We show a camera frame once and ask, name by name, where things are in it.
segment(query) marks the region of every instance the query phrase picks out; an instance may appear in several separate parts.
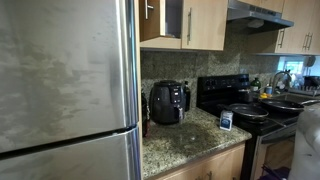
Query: kitchen sink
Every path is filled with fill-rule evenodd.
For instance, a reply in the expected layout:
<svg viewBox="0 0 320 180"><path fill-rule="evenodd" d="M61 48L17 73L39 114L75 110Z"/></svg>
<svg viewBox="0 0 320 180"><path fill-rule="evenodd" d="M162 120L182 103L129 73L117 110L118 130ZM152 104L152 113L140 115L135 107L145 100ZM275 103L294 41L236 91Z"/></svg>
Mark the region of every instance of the kitchen sink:
<svg viewBox="0 0 320 180"><path fill-rule="evenodd" d="M281 100L287 100L287 101L296 102L296 103L302 103L309 100L319 100L320 98L303 96L298 94L280 94L280 95L274 95L272 99L281 99Z"/></svg>

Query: kitchen counter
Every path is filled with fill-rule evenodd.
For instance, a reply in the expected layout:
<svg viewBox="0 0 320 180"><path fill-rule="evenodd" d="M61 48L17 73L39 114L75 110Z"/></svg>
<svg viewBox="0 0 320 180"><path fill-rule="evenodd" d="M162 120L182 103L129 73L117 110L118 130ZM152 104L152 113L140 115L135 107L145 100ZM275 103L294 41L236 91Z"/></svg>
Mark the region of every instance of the kitchen counter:
<svg viewBox="0 0 320 180"><path fill-rule="evenodd" d="M218 125L217 117L198 108L186 112L181 124L152 124L150 136L143 139L144 178L251 138L250 133L236 126L225 131Z"/></svg>

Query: range hood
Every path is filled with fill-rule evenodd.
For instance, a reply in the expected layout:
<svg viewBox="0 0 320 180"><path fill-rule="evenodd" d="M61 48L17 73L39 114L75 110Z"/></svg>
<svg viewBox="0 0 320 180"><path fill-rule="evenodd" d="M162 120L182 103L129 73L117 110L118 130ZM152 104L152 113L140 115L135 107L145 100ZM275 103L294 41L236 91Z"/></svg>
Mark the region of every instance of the range hood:
<svg viewBox="0 0 320 180"><path fill-rule="evenodd" d="M281 19L282 14L252 6L238 0L229 0L227 28L248 34L279 30L293 26Z"/></svg>

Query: oven door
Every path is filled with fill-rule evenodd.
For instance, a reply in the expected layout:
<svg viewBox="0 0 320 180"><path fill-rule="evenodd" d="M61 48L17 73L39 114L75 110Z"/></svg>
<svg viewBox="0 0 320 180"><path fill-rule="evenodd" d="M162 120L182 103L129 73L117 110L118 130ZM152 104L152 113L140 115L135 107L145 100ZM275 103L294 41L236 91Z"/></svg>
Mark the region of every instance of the oven door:
<svg viewBox="0 0 320 180"><path fill-rule="evenodd" d="M261 139L261 144L274 144L284 140L292 139L296 134L296 127L297 125L293 124L276 132L272 132Z"/></svg>
<svg viewBox="0 0 320 180"><path fill-rule="evenodd" d="M265 136L258 137L251 179L256 180L269 176L262 169L264 165L273 170L280 169L279 171L283 174L289 173L294 151L296 127L297 124L294 123Z"/></svg>

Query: stainless steel refrigerator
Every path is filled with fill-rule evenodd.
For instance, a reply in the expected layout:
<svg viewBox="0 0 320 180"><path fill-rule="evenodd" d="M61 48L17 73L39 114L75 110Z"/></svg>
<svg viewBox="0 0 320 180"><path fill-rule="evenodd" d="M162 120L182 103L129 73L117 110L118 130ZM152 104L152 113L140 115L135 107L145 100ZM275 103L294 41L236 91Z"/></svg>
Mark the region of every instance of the stainless steel refrigerator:
<svg viewBox="0 0 320 180"><path fill-rule="evenodd" d="M140 179L133 0L0 0L0 179Z"/></svg>

